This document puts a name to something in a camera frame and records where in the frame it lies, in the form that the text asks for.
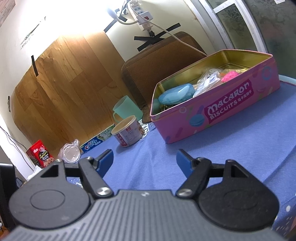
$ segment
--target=green mug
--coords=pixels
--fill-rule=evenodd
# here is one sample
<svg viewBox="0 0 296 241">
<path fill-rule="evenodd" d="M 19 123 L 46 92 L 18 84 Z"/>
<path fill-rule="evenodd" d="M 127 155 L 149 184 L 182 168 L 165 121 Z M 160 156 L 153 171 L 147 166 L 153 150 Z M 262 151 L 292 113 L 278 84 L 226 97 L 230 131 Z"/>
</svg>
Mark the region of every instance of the green mug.
<svg viewBox="0 0 296 241">
<path fill-rule="evenodd" d="M 113 118 L 116 122 L 119 122 L 115 118 L 115 113 L 118 114 L 121 118 L 125 119 L 131 115 L 135 115 L 139 121 L 143 117 L 143 112 L 139 107 L 126 95 L 122 97 L 116 105 L 113 107 Z"/>
</svg>

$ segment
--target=pink tin box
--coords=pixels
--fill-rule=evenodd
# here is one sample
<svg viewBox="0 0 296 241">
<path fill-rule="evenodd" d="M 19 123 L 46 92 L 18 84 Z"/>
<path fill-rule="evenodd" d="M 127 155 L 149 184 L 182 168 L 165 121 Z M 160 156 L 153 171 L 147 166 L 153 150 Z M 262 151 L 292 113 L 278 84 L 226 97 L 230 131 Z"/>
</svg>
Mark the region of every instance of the pink tin box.
<svg viewBox="0 0 296 241">
<path fill-rule="evenodd" d="M 209 67 L 248 70 L 171 108 L 155 101 L 168 89 L 196 84 Z M 165 142 L 173 143 L 225 120 L 279 87 L 278 70 L 271 54 L 221 50 L 160 81 L 154 89 L 150 117 Z"/>
</svg>

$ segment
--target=black label on snack bag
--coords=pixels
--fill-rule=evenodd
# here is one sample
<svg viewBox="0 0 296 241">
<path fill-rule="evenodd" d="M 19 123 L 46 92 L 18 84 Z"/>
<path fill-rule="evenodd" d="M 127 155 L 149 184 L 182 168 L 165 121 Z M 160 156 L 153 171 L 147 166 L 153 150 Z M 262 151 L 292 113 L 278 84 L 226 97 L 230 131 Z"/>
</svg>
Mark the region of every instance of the black label on snack bag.
<svg viewBox="0 0 296 241">
<path fill-rule="evenodd" d="M 39 151 L 38 156 L 42 161 L 46 161 L 49 158 L 49 153 L 47 150 Z"/>
</svg>

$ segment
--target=white wall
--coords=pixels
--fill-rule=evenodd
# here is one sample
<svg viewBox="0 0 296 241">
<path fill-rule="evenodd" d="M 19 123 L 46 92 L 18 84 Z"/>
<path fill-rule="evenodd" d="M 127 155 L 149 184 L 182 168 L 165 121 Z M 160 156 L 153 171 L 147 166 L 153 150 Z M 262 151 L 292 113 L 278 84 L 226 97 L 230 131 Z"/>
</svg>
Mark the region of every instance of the white wall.
<svg viewBox="0 0 296 241">
<path fill-rule="evenodd" d="M 122 0 L 106 2 L 113 9 L 121 8 L 123 3 Z M 183 0 L 141 0 L 140 3 L 145 10 L 151 12 L 156 24 L 168 28 L 180 23 L 181 27 L 172 33 L 187 32 L 197 40 L 206 53 L 214 52 L 206 33 Z M 0 114 L 5 121 L 1 122 L 0 119 L 0 125 L 4 129 L 9 129 L 10 134 L 27 148 L 31 144 L 15 126 L 11 113 L 8 112 L 8 95 L 12 94 L 31 66 L 31 56 L 34 55 L 37 59 L 59 35 L 104 29 L 112 21 L 104 5 L 105 1 L 102 0 L 16 0 L 16 6 L 0 28 Z M 38 23 L 40 25 L 34 31 L 34 35 L 21 49 L 21 42 Z M 156 34 L 161 32 L 156 27 L 152 30 Z M 142 32 L 137 25 L 124 26 L 116 23 L 107 35 L 126 61 L 138 53 L 137 47 L 142 44 L 141 41 L 134 41 L 134 36 L 148 36 L 148 33 Z M 26 178 L 32 171 L 1 132 L 0 130 L 0 145 Z"/>
</svg>

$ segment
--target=pink scrubber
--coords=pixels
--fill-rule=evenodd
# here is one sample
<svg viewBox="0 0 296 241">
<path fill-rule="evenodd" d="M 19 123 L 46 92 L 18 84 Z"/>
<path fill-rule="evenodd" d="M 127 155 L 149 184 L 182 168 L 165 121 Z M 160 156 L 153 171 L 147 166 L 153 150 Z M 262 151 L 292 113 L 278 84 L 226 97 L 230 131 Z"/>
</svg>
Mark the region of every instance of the pink scrubber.
<svg viewBox="0 0 296 241">
<path fill-rule="evenodd" d="M 237 73 L 237 72 L 235 72 L 234 70 L 232 70 L 232 71 L 228 72 L 228 73 L 222 78 L 221 81 L 222 81 L 223 83 L 224 83 L 224 82 L 227 82 L 227 81 L 233 79 L 234 77 L 236 77 L 236 76 L 238 76 L 238 75 L 239 75 L 239 73 Z"/>
</svg>

